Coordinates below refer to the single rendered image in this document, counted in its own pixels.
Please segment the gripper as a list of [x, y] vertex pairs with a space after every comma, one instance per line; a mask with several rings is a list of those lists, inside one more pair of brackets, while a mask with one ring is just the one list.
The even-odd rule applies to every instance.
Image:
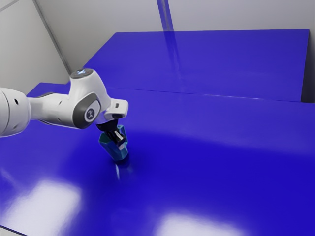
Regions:
[[126, 137], [118, 129], [118, 120], [114, 119], [102, 124], [96, 124], [97, 128], [106, 133], [109, 141], [107, 144], [113, 148], [116, 146], [117, 149], [122, 150], [125, 148]]

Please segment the teal faceted mug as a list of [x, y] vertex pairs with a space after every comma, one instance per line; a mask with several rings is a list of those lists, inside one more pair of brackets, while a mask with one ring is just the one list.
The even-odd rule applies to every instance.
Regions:
[[128, 150], [127, 150], [127, 144], [128, 144], [128, 139], [125, 131], [125, 127], [123, 125], [118, 125], [118, 129], [120, 130], [121, 133], [123, 133], [126, 137], [126, 142], [125, 142], [125, 148], [122, 150], [119, 150], [114, 146], [111, 148], [107, 142], [109, 141], [106, 133], [102, 132], [100, 138], [99, 138], [99, 143], [101, 146], [107, 151], [107, 153], [111, 156], [111, 158], [115, 162], [123, 161], [127, 155], [128, 155]]

